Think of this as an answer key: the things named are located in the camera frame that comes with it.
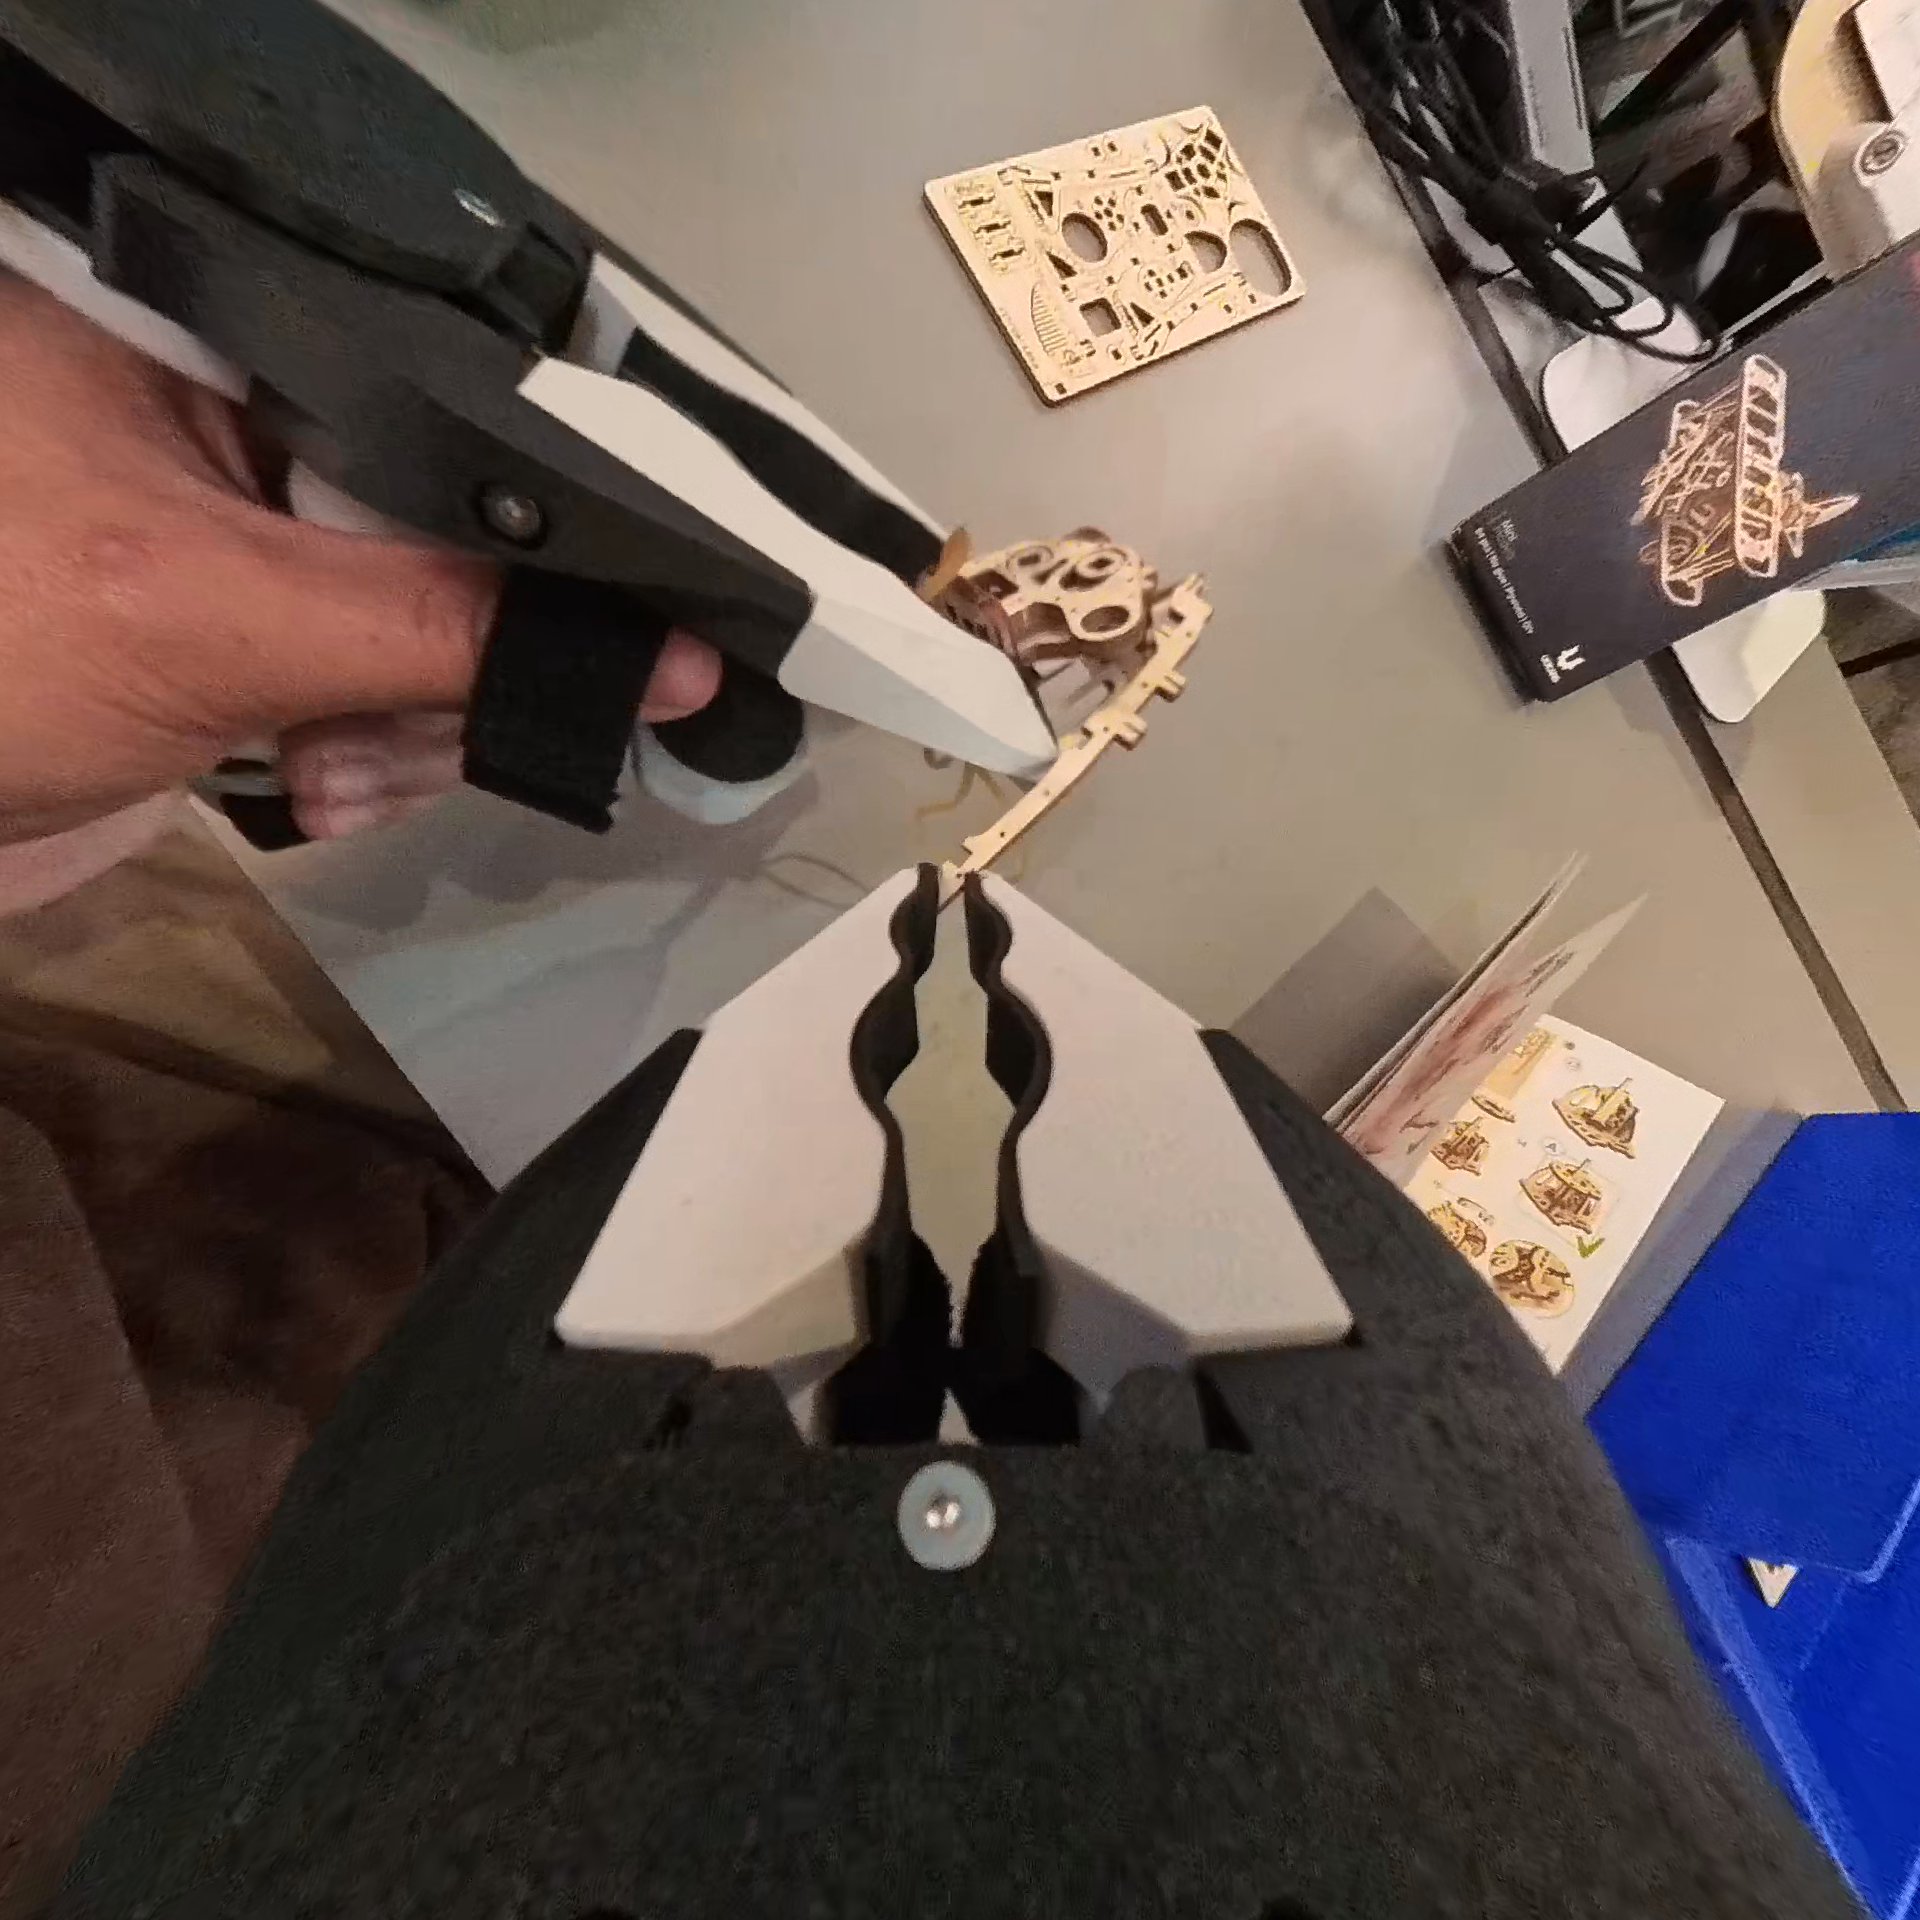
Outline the wooden parts sheet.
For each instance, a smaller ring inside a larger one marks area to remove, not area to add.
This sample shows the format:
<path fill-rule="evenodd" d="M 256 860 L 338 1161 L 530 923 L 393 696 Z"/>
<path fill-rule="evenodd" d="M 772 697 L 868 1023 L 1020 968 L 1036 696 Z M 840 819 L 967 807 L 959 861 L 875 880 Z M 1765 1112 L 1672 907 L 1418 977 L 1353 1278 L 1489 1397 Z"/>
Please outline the wooden parts sheet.
<path fill-rule="evenodd" d="M 928 180 L 924 203 L 1045 404 L 1306 294 L 1208 104 Z"/>

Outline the wooden model assembly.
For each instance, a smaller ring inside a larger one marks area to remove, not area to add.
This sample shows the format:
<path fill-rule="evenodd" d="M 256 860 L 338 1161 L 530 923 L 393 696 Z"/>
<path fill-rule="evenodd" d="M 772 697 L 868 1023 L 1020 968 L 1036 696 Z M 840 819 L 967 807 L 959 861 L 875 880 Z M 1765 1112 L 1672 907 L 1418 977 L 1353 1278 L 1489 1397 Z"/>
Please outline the wooden model assembly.
<path fill-rule="evenodd" d="M 981 553 L 955 532 L 921 594 L 1020 667 L 1059 736 L 1130 688 L 1166 643 L 1193 641 L 1214 611 L 1199 576 L 1166 582 L 1090 525 Z"/>

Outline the instruction booklet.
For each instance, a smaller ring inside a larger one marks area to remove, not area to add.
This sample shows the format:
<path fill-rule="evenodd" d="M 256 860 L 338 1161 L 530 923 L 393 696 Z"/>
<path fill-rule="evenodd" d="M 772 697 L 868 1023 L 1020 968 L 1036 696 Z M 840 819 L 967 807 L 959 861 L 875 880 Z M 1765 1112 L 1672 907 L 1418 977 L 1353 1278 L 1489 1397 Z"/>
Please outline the instruction booklet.
<path fill-rule="evenodd" d="M 1585 866 L 1571 855 L 1328 1112 L 1555 1375 L 1721 1115 L 1714 1093 L 1555 1018 L 1639 911 L 1548 939 Z"/>

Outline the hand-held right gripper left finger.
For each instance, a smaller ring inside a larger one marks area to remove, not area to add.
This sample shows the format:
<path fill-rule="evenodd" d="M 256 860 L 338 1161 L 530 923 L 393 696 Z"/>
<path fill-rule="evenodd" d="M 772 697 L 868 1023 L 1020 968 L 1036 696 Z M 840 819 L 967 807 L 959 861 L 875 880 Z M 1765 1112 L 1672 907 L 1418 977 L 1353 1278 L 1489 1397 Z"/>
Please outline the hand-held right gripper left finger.
<path fill-rule="evenodd" d="M 555 1317 L 575 1352 L 755 1370 L 821 1443 L 828 1381 L 913 1276 L 888 1097 L 921 1051 L 936 868 L 884 880 L 712 1013 Z"/>

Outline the blue plastic bin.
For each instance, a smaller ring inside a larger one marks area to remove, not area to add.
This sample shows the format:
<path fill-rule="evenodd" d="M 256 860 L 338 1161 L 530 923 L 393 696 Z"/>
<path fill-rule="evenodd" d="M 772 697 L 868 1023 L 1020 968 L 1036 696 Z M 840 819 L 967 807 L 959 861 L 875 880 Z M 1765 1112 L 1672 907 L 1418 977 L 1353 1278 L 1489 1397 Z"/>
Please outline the blue plastic bin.
<path fill-rule="evenodd" d="M 1591 1425 L 1745 1737 L 1917 1910 L 1917 1117 L 1807 1117 Z"/>

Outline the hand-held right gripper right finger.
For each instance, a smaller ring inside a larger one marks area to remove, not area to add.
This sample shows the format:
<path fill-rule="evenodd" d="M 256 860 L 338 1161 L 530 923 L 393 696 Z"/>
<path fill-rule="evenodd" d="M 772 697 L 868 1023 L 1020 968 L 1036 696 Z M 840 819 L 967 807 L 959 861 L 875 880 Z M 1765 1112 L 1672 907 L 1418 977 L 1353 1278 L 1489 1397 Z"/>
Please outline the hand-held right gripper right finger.
<path fill-rule="evenodd" d="M 1009 1105 L 953 1395 L 980 1443 L 1061 1446 L 1139 1372 L 1328 1347 L 1353 1313 L 1221 1051 L 996 875 L 961 889 Z"/>

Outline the black model kit box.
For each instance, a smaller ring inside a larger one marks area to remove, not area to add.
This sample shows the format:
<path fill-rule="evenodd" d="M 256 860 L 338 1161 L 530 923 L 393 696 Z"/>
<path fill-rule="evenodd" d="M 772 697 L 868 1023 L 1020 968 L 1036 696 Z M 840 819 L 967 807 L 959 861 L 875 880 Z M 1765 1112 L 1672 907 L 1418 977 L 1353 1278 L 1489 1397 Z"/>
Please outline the black model kit box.
<path fill-rule="evenodd" d="M 1454 571 L 1553 701 L 1852 562 L 1916 556 L 1917 242 L 1463 519 Z"/>

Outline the tan rubber band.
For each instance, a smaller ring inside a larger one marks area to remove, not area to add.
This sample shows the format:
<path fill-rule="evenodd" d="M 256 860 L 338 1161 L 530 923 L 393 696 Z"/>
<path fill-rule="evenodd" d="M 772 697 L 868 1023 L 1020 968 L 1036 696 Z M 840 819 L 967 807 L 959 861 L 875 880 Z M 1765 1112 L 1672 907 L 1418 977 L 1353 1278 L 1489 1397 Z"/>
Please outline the tan rubber band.
<path fill-rule="evenodd" d="M 946 790 L 915 810 L 921 825 L 955 830 L 953 846 L 938 858 L 938 866 L 949 875 L 986 869 L 1018 835 L 1008 821 L 1029 798 L 1038 779 L 987 773 L 973 762 L 933 751 L 924 753 L 924 762 L 933 773 L 950 776 Z"/>

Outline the long notched wooden strip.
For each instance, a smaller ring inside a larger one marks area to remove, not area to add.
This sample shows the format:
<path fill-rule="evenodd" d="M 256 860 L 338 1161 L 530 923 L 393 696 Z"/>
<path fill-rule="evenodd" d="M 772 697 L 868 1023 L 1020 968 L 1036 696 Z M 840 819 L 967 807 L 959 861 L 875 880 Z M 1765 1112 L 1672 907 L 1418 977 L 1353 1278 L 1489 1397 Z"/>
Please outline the long notched wooden strip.
<path fill-rule="evenodd" d="M 1147 611 L 1145 653 L 1139 667 L 1109 691 L 1085 722 L 1061 744 L 1052 766 L 986 830 L 961 840 L 959 858 L 938 868 L 938 904 L 945 913 L 973 875 L 986 873 L 1041 816 L 1087 781 L 1103 757 L 1130 751 L 1147 728 L 1155 701 L 1176 701 L 1188 688 L 1188 657 L 1210 617 L 1211 600 L 1204 574 L 1190 573 L 1166 588 Z"/>

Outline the white plastic device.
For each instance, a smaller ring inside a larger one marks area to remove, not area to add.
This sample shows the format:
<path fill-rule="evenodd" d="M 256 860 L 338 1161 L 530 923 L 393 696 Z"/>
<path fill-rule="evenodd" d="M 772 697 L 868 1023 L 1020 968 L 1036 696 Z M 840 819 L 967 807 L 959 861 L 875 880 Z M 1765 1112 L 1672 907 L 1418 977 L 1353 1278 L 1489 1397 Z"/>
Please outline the white plastic device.
<path fill-rule="evenodd" d="M 1773 130 L 1826 276 L 1917 233 L 1917 5 L 1805 2 L 1773 86 Z"/>

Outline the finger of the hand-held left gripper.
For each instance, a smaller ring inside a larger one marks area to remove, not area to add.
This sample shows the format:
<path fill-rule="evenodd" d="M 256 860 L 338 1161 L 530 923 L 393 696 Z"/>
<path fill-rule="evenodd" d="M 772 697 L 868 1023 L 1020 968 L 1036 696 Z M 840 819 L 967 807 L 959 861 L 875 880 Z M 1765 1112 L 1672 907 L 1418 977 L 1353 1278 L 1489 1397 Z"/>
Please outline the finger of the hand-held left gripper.
<path fill-rule="evenodd" d="M 1057 734 L 1015 664 L 811 527 L 667 401 L 555 356 L 534 361 L 518 397 L 803 586 L 808 611 L 778 615 L 791 632 L 766 667 L 786 694 L 993 773 L 1052 764 Z"/>
<path fill-rule="evenodd" d="M 782 508 L 919 588 L 949 532 L 781 379 L 617 252 L 594 252 L 578 364 L 621 378 L 699 427 Z"/>

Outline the person's left hand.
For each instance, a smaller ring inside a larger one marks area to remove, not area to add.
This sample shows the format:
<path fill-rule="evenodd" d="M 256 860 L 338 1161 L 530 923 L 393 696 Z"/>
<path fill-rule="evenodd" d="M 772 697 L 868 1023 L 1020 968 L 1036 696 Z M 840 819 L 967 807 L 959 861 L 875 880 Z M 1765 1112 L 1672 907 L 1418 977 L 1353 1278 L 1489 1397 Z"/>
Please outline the person's left hand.
<path fill-rule="evenodd" d="M 110 860 L 262 741 L 314 840 L 461 783 L 494 569 L 272 510 L 233 403 L 13 272 L 1 376 L 5 854 Z"/>

